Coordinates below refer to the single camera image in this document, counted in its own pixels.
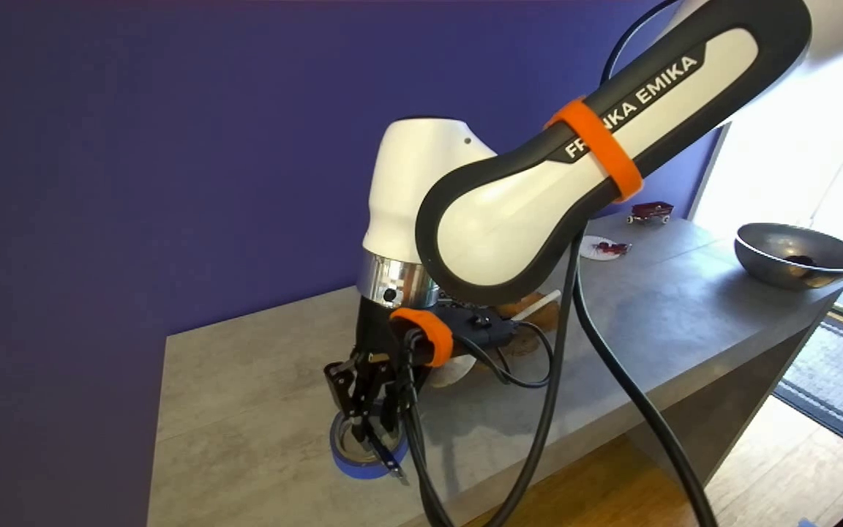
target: gray table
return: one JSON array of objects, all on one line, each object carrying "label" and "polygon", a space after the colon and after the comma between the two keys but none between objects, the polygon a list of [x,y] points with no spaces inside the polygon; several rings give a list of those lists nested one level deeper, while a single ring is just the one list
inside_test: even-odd
[{"label": "gray table", "polygon": [[[581,261],[590,315],[712,478],[843,289],[756,283],[726,242],[688,223],[633,227],[606,217],[589,233],[633,242],[622,261]],[[170,337],[153,527],[420,521],[415,486],[396,478],[357,482],[328,456],[333,403],[322,365],[347,353],[353,314],[357,292],[336,289]],[[535,372],[539,359],[527,357],[524,369]],[[431,472],[460,521],[504,498],[539,406],[540,393],[504,385],[485,372],[425,393]],[[627,432],[662,456],[573,321],[539,479]]]}]

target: blue wall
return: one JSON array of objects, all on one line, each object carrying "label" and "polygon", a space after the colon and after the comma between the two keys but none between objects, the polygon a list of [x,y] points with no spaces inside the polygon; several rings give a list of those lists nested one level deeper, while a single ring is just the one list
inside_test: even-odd
[{"label": "blue wall", "polygon": [[393,117],[511,147],[643,6],[0,9],[0,527],[139,523],[164,337],[352,283]]}]

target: wooden floor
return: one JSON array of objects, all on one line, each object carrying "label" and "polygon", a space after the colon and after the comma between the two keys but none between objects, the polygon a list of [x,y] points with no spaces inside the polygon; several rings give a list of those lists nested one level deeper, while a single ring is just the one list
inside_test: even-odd
[{"label": "wooden floor", "polygon": [[[843,518],[843,438],[769,398],[709,482],[723,527]],[[681,486],[630,438],[539,482],[508,523],[693,527]]]}]

